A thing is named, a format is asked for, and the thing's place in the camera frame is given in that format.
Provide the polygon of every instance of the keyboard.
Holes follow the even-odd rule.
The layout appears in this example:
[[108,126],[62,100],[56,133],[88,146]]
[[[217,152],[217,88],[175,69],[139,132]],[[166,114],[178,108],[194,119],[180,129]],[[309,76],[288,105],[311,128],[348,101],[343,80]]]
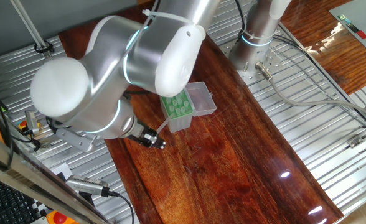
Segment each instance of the keyboard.
[[31,224],[37,220],[34,200],[0,182],[0,224]]

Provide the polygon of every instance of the gray cable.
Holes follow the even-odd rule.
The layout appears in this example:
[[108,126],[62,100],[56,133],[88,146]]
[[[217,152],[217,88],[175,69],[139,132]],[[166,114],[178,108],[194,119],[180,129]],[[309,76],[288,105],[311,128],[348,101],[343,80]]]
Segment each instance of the gray cable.
[[291,105],[294,106],[314,106],[314,105],[325,105],[325,104],[335,104],[335,105],[344,105],[344,106],[348,106],[350,108],[354,108],[354,109],[358,109],[360,112],[362,112],[363,114],[366,114],[366,109],[354,105],[353,103],[349,103],[349,102],[345,102],[345,101],[340,101],[340,100],[322,100],[322,101],[313,101],[313,102],[296,102],[293,100],[288,99],[287,97],[285,97],[277,88],[275,82],[273,81],[273,79],[269,80],[270,85],[273,87],[273,89],[275,90],[275,92],[277,93],[277,95],[283,99],[283,101],[285,101],[286,103],[289,103]]
[[[306,53],[305,53],[305,51],[302,49],[302,47],[300,47],[300,46],[295,46],[295,45],[293,45],[293,44],[290,44],[290,43],[288,43],[288,42],[286,42],[286,41],[283,41],[283,40],[281,40],[281,39],[277,39],[277,40],[279,40],[279,41],[282,41],[282,42],[284,42],[284,43],[286,43],[286,44],[289,44],[289,45],[291,45],[291,46],[293,46],[294,48],[297,48],[298,50],[300,50],[300,52],[302,53],[302,54],[304,54],[304,56],[307,56],[306,55]],[[282,56],[284,56],[284,57],[286,57],[288,60],[290,60],[292,63],[294,63],[299,69],[301,69],[306,75],[307,75],[307,77],[310,79],[310,80],[312,80],[313,81],[313,83],[311,83],[311,82],[309,82],[309,80],[307,80],[307,78],[306,77],[303,77],[305,80],[307,80],[311,85],[316,85],[317,86],[317,88],[319,89],[319,91],[321,91],[322,93],[324,93],[325,95],[327,95],[330,99],[332,99],[332,100],[335,100],[331,95],[329,95],[326,91],[325,91],[325,89],[323,89],[323,88],[321,88],[321,86],[312,78],[312,76],[310,76],[309,74],[308,74],[308,72],[305,70],[305,69],[303,69],[298,63],[296,63],[294,60],[292,60],[290,57],[288,57],[286,54],[284,54],[284,53],[282,53],[281,51],[279,51],[279,50],[277,50],[277,49],[275,49],[275,50],[273,50],[273,49],[270,49],[277,57],[279,57],[279,59],[281,60],[281,61],[283,61],[284,62],[284,60],[278,55],[278,54],[276,54],[276,52],[279,52],[279,54],[280,55],[282,55]],[[348,108],[348,107],[345,107],[345,106],[343,106],[343,105],[339,105],[343,110],[345,110],[346,112],[348,112],[353,118],[355,118],[355,119],[357,119],[357,116],[353,113],[353,112],[351,112],[350,111],[350,109]]]

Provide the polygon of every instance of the green object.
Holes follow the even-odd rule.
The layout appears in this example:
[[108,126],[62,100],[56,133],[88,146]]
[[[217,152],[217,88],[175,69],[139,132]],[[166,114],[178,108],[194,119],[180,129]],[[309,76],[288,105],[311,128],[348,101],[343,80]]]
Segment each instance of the green object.
[[171,117],[172,115],[174,115],[172,119],[180,118],[193,113],[189,98],[187,97],[184,90],[182,90],[178,95],[174,97],[161,98],[168,116]]
[[342,15],[339,15],[338,18],[343,21],[346,19],[346,16],[342,14]]

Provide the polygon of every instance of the red button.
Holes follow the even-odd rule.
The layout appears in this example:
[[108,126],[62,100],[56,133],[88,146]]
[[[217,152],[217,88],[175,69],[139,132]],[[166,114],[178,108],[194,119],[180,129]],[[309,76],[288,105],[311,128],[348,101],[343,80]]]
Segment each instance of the red button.
[[56,214],[54,214],[53,216],[53,222],[56,224],[63,224],[65,223],[65,221],[67,221],[67,217],[63,214],[61,214],[60,212],[56,212]]

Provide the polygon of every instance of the zip tie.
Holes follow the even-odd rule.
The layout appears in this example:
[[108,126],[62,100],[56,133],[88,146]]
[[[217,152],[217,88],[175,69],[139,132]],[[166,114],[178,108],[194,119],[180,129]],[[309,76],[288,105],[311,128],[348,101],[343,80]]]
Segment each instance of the zip tie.
[[278,32],[275,32],[274,34],[272,34],[271,36],[268,36],[268,37],[255,37],[254,35],[250,34],[248,31],[244,30],[244,34],[246,35],[249,35],[250,36],[250,40],[251,39],[258,39],[258,40],[261,40],[261,39],[269,39],[269,38],[272,38],[275,34],[278,34]]
[[151,12],[149,9],[145,9],[145,10],[142,11],[142,13],[146,16],[160,16],[160,17],[165,17],[165,18],[185,22],[185,23],[188,23],[190,25],[195,25],[193,21],[191,21],[191,20],[189,20],[185,17],[173,15],[173,14],[166,13],[166,12]]

